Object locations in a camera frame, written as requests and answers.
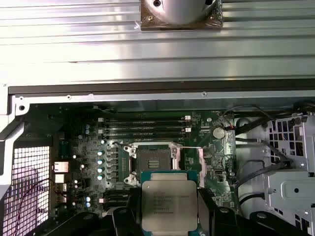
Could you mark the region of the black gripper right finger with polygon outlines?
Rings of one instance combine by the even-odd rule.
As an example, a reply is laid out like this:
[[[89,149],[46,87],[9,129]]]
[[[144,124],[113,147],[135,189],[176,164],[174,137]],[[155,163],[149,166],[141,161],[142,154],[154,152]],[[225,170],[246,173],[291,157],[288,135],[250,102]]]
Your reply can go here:
[[[206,188],[197,190],[198,218],[207,236],[298,236],[299,229],[265,212],[256,211],[246,219],[234,210],[219,207]]]

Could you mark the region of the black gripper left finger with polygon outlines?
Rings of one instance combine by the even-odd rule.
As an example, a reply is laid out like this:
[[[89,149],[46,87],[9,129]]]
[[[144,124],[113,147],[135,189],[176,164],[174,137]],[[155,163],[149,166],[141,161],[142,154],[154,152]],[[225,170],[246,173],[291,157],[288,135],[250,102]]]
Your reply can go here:
[[[141,188],[132,188],[125,207],[119,207],[103,218],[82,212],[66,220],[49,236],[141,236]]]

